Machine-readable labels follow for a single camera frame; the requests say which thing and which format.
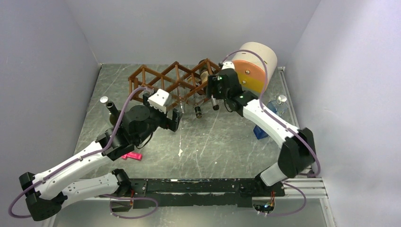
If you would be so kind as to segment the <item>clear tall glass bottle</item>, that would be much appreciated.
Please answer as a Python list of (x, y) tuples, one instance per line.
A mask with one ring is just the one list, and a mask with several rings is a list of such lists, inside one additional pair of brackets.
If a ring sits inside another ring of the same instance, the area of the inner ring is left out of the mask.
[(171, 110), (172, 110), (172, 104), (175, 101), (173, 96), (171, 94), (159, 94), (158, 95), (158, 103), (160, 105), (161, 111), (168, 115), (169, 118), (171, 118)]

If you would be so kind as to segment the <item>clear square labelled liquor bottle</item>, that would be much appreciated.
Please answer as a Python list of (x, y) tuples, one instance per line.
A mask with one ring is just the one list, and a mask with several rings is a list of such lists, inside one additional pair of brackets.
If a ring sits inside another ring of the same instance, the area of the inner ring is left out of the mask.
[[(187, 82), (189, 84), (195, 84), (195, 86), (199, 86), (201, 81), (198, 78), (188, 78)], [(199, 94), (199, 92), (195, 92), (191, 97), (188, 98), (189, 104), (194, 107), (196, 118), (202, 118), (202, 110), (201, 106), (204, 103), (205, 95)]]

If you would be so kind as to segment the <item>brown wooden wine rack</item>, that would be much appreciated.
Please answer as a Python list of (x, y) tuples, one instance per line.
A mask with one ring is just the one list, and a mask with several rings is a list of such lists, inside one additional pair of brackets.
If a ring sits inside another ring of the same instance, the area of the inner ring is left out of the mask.
[[(191, 91), (187, 96), (192, 96), (195, 92), (199, 92), (201, 95), (205, 95), (204, 101), (209, 99), (206, 97), (207, 81), (201, 78), (201, 70), (206, 71), (207, 74), (213, 75), (220, 71), (221, 66), (212, 62), (210, 59), (201, 60), (198, 65), (189, 69), (179, 62), (175, 61), (168, 66), (162, 72), (151, 69), (147, 65), (141, 65), (136, 71), (134, 71), (129, 77), (129, 92), (134, 89), (143, 86), (153, 90), (162, 89), (170, 93), (175, 101), (172, 104), (172, 108), (178, 106), (178, 96), (176, 93), (178, 86), (184, 86), (190, 88)], [(189, 84), (188, 78), (198, 78), (201, 81), (199, 86), (195, 84)]]

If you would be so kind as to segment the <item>dark green wine bottle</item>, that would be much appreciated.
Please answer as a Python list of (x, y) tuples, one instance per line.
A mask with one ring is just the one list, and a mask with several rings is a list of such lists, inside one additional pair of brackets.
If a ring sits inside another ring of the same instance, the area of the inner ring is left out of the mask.
[(106, 102), (105, 106), (107, 108), (106, 119), (112, 126), (115, 126), (121, 111), (117, 109), (114, 102), (112, 101)]

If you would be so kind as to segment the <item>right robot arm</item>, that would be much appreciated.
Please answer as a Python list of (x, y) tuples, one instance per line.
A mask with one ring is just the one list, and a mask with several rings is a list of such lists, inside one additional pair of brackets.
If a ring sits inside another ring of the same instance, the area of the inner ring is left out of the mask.
[(207, 97), (224, 100), (232, 111), (259, 126), (280, 148), (277, 161), (256, 176), (255, 190), (259, 195), (268, 195), (275, 183), (299, 175), (317, 161), (312, 132), (281, 119), (254, 93), (244, 91), (234, 69), (223, 69), (208, 77)]

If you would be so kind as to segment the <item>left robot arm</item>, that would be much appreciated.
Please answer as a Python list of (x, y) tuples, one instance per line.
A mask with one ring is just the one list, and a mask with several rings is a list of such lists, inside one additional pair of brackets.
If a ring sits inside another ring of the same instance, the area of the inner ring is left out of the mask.
[(118, 197), (131, 194), (131, 181), (122, 169), (103, 176), (82, 180), (88, 172), (119, 159), (145, 144), (158, 129), (177, 131), (182, 113), (173, 109), (171, 118), (162, 105), (136, 105), (129, 111), (118, 110), (113, 102), (105, 104), (115, 125), (99, 135), (81, 152), (59, 165), (19, 177), (29, 217), (42, 221), (63, 208), (86, 198), (111, 194)]

